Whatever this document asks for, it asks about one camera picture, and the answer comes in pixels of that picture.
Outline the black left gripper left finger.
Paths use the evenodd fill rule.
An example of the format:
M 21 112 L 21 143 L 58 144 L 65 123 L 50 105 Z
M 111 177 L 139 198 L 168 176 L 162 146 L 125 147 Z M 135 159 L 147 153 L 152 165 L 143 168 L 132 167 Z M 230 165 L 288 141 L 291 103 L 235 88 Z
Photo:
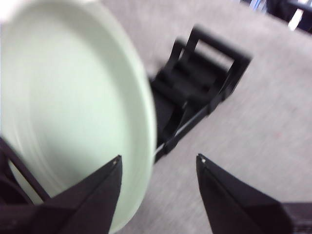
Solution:
M 121 188 L 122 157 L 116 156 L 84 180 L 47 199 L 31 203 L 0 163 L 2 234 L 107 234 Z

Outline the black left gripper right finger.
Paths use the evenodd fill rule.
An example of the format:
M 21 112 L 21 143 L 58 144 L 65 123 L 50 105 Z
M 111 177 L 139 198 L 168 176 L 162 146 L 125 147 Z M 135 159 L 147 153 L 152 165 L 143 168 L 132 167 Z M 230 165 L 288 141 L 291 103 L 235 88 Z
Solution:
M 282 203 L 239 180 L 203 154 L 199 191 L 214 234 L 310 234 L 312 204 Z

